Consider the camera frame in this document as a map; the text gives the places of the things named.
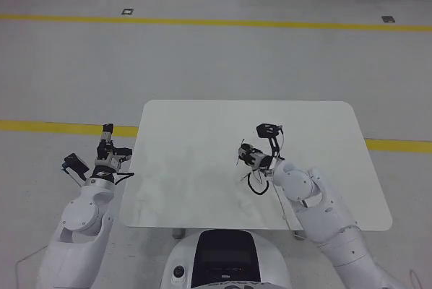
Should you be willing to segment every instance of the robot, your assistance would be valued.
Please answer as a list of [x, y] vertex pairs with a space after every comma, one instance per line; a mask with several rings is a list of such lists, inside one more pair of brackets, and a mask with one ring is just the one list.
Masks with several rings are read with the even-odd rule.
[[[93, 175], [86, 180], [81, 196], [67, 205], [46, 250], [38, 289], [90, 288], [97, 277], [113, 221], [106, 211], [113, 198], [113, 175], [118, 174], [120, 163], [131, 157], [129, 149], [122, 149], [121, 154], [114, 149], [113, 125], [108, 127], [111, 129], [104, 126], [99, 144], [107, 148], [98, 147]], [[269, 140], [272, 153], [265, 155], [242, 141], [238, 158], [251, 168], [247, 175], [251, 190], [262, 196], [269, 183], [282, 189], [307, 239], [327, 256], [346, 288], [406, 289], [372, 259], [355, 219], [324, 174], [318, 168], [302, 171], [280, 157], [282, 148], [277, 136], [283, 136], [282, 126], [261, 124], [256, 130], [258, 137]], [[80, 160], [73, 161], [76, 155], [71, 157], [69, 162], [66, 159], [65, 167], [83, 174], [86, 166], [80, 165]], [[254, 172], [267, 179], [261, 192], [251, 185]], [[321, 200], [311, 205], [314, 197]], [[73, 232], [95, 239], [71, 243]], [[289, 289], [291, 284], [282, 254], [265, 238], [244, 230], [203, 230], [185, 237], [173, 248], [160, 288]]]

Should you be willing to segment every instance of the table leg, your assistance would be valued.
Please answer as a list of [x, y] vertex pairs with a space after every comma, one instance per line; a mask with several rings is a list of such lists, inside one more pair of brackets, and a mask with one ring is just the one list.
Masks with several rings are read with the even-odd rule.
[[304, 239], [306, 238], [306, 234], [304, 233], [303, 230], [294, 230], [293, 233], [295, 235], [298, 235], [298, 236], [295, 236], [295, 240], [304, 241]]
[[186, 229], [183, 228], [173, 229], [173, 238], [175, 238], [176, 240], [184, 238], [185, 235], [186, 235]]

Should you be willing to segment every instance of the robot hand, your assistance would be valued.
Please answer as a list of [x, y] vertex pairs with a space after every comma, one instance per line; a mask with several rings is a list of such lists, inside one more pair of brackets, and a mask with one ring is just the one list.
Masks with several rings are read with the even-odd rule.
[[[106, 124], [90, 178], [84, 175], [89, 168], [75, 154], [65, 158], [61, 169], [68, 173], [66, 169], [71, 168], [85, 184], [80, 196], [65, 207], [52, 235], [38, 273], [38, 289], [91, 288], [99, 273], [113, 224], [113, 217], [107, 212], [108, 204], [113, 199], [115, 185], [133, 176], [133, 173], [118, 173], [121, 163], [131, 158], [132, 150], [115, 148], [112, 133], [113, 124]], [[121, 174], [126, 177], [114, 183], [116, 175]], [[74, 233], [95, 238], [74, 243]]]
[[[239, 149], [239, 158], [257, 160], [248, 163], [245, 161], [250, 167], [253, 168], [254, 164], [262, 163], [264, 158], [268, 158], [262, 151], [254, 147], [249, 148], [250, 152], [255, 153], [242, 155]], [[307, 172], [301, 171], [292, 163], [280, 158], [280, 151], [275, 155], [274, 150], [271, 161], [274, 163], [273, 170], [262, 165], [257, 169], [267, 178], [271, 178], [275, 186], [282, 188], [303, 226], [307, 239], [315, 243], [327, 256], [346, 288], [406, 288], [375, 263], [363, 242], [357, 222], [342, 197], [331, 188], [327, 178], [318, 168], [312, 168]], [[310, 198], [319, 195], [321, 200], [318, 204], [307, 205]]]

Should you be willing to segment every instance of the black square marker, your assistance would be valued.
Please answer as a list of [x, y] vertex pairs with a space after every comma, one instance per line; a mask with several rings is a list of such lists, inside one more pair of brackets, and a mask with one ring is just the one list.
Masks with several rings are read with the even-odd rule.
[[134, 9], [130, 9], [130, 8], [128, 8], [128, 9], [123, 9], [123, 12], [121, 13], [121, 15], [126, 15], [126, 16], [129, 16], [129, 15], [132, 15], [132, 12], [134, 11]]
[[395, 23], [396, 20], [394, 20], [393, 16], [381, 16], [383, 19], [383, 22], [385, 23]]

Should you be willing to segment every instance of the black cable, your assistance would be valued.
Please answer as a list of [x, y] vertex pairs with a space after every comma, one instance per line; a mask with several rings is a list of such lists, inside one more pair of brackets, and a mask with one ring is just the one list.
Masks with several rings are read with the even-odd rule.
[[134, 173], [117, 173], [118, 176], [125, 176], [124, 178], [120, 178], [115, 182], [115, 185], [119, 184], [120, 181], [126, 180], [127, 178], [131, 178], [134, 176]]
[[261, 192], [261, 193], [259, 193], [259, 192], [257, 192], [255, 189], [253, 189], [253, 186], [251, 186], [251, 183], [250, 183], [250, 175], [251, 175], [251, 173], [249, 173], [248, 174], [248, 186], [250, 187], [250, 189], [255, 193], [255, 194], [257, 194], [258, 196], [262, 196], [268, 189], [269, 189], [269, 181], [266, 181], [266, 188]]

